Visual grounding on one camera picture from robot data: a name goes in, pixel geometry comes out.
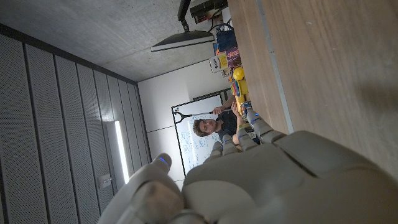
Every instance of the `wooden surface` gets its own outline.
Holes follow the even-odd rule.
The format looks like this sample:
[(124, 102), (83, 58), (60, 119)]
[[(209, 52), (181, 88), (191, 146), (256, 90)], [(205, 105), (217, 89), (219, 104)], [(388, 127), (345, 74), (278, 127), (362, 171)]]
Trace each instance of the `wooden surface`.
[[(398, 178), (398, 1), (260, 2), (294, 131), (352, 148)], [(283, 111), (257, 1), (229, 9), (253, 106), (279, 129), (286, 121), (274, 114)]]
[(255, 1), (252, 3), (228, 2), (233, 16), (239, 18), (233, 19), (233, 24), (239, 28), (239, 32), (237, 31), (235, 34), (244, 65), (246, 82), (251, 93), (250, 99), (253, 109), (272, 127), (287, 133), (285, 115), (268, 54), (264, 30), (262, 29), (257, 4)]

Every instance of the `perforated wall panel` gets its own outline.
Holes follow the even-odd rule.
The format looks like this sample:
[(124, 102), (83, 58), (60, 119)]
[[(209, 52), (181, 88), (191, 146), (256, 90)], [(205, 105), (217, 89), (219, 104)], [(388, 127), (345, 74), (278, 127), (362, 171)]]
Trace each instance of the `perforated wall panel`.
[(113, 198), (112, 186), (105, 187), (103, 189), (98, 188), (98, 177), (110, 174), (108, 156), (106, 154), (100, 110), (98, 109), (98, 99), (95, 90), (93, 71), (92, 69), (82, 65), (78, 65), (77, 67), (87, 124), (88, 141), (90, 143), (94, 175), (98, 189), (99, 207), (102, 212)]
[(109, 166), (111, 168), (111, 177), (112, 177), (112, 186), (113, 186), (113, 191), (114, 194), (118, 191), (118, 188), (116, 187), (116, 180), (115, 180), (115, 174), (114, 174), (114, 168), (113, 168), (113, 160), (112, 160), (112, 154), (111, 154), (111, 148), (109, 146), (109, 139), (108, 139), (108, 130), (106, 129), (106, 122), (113, 121), (113, 111), (112, 111), (112, 105), (111, 105), (111, 98), (109, 95), (109, 88), (108, 88), (108, 81), (106, 79), (106, 75), (97, 71), (94, 71), (94, 77), (95, 77), (95, 86), (97, 90), (97, 95), (98, 95), (98, 102), (99, 102), (99, 111), (101, 113), (101, 118), (103, 121), (103, 129), (104, 129), (104, 140), (105, 140), (105, 146), (106, 146), (106, 152), (108, 154), (108, 161), (109, 161)]
[(100, 217), (75, 63), (55, 57), (67, 143), (81, 223)]
[(134, 118), (134, 127), (137, 134), (137, 142), (139, 148), (139, 154), (141, 157), (141, 164), (146, 165), (148, 164), (148, 156), (147, 156), (147, 148), (145, 145), (145, 138), (144, 138), (144, 129), (142, 128), (142, 118), (140, 116), (139, 106), (137, 102), (137, 95), (136, 95), (136, 87), (132, 84), (127, 84), (129, 95), (130, 95), (130, 103), (131, 103), (131, 110), (132, 116)]
[(127, 169), (129, 170), (129, 176), (132, 176), (134, 173), (134, 169), (132, 167), (129, 138), (126, 131), (126, 123), (124, 121), (124, 113), (120, 97), (118, 80), (108, 76), (108, 85), (109, 85), (109, 93), (111, 95), (114, 120), (120, 122), (124, 150), (126, 152)]
[(76, 223), (77, 212), (53, 56), (26, 45), (35, 118), (52, 223)]
[(124, 112), (124, 120), (126, 121), (127, 136), (130, 143), (130, 151), (132, 158), (132, 166), (135, 171), (139, 170), (141, 165), (141, 157), (138, 148), (136, 127), (134, 126), (134, 118), (132, 116), (129, 90), (127, 83), (119, 80), (120, 96), (122, 98), (122, 106)]
[(3, 224), (3, 223), (4, 223), (4, 216), (2, 214), (2, 209), (0, 209), (0, 224)]
[(47, 223), (22, 43), (3, 35), (0, 71), (2, 199), (6, 201), (8, 223)]
[(145, 129), (145, 123), (144, 123), (144, 114), (142, 113), (142, 105), (141, 105), (141, 99), (140, 99), (140, 96), (139, 96), (139, 89), (138, 89), (138, 86), (135, 86), (134, 88), (136, 89), (139, 117), (141, 118), (141, 128), (142, 128), (142, 132), (143, 132), (144, 139), (145, 139), (145, 148), (147, 149), (148, 162), (152, 162), (152, 158), (150, 157), (150, 149), (149, 149), (148, 137), (147, 137), (147, 133), (146, 133), (146, 129)]

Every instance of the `white wall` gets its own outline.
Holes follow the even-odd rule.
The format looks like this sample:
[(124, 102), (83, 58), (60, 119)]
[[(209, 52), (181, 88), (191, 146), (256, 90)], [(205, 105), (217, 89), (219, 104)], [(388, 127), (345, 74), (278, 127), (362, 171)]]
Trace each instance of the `white wall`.
[(138, 83), (151, 156), (172, 157), (173, 180), (182, 180), (184, 173), (171, 107), (229, 86), (228, 78), (211, 72), (208, 60)]

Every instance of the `man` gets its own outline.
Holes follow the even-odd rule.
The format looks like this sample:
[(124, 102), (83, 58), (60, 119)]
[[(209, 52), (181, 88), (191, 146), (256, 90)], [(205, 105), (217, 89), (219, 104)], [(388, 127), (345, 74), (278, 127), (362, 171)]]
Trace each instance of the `man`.
[[(229, 107), (231, 107), (232, 111), (223, 112)], [(194, 121), (193, 132), (199, 137), (205, 137), (215, 132), (221, 140), (223, 140), (225, 134), (229, 134), (232, 136), (233, 142), (238, 145), (239, 140), (236, 133), (239, 130), (239, 125), (244, 124), (244, 121), (238, 112), (235, 97), (230, 97), (222, 106), (215, 108), (213, 113), (218, 114), (216, 120), (198, 119)]]

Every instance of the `man's hair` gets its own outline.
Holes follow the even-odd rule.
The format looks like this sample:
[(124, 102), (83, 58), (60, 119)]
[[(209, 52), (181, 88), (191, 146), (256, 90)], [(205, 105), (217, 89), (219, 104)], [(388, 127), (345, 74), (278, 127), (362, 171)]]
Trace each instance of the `man's hair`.
[(198, 119), (193, 122), (193, 132), (199, 137), (205, 137), (209, 134), (200, 130), (199, 124), (201, 121), (204, 121), (204, 119)]

